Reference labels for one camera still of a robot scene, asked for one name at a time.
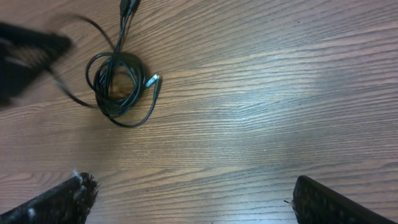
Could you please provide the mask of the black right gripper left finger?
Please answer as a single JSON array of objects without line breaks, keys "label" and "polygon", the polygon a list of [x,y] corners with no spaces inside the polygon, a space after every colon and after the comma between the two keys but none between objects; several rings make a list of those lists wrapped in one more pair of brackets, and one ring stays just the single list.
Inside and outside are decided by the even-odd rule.
[{"label": "black right gripper left finger", "polygon": [[85,224],[99,184],[87,173],[76,173],[61,184],[1,214],[1,224]]}]

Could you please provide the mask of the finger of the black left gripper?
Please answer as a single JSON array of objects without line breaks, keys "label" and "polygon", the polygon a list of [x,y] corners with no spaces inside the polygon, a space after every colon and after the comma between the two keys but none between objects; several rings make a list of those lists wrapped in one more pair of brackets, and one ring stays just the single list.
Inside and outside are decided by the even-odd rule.
[{"label": "finger of the black left gripper", "polygon": [[10,105],[71,47],[68,37],[2,22],[1,105]]}]

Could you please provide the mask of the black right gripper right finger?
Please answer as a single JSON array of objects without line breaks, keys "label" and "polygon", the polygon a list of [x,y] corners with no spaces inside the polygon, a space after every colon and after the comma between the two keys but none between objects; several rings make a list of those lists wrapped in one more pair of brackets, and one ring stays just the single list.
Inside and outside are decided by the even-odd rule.
[{"label": "black right gripper right finger", "polygon": [[395,224],[305,175],[295,183],[292,208],[298,224]]}]

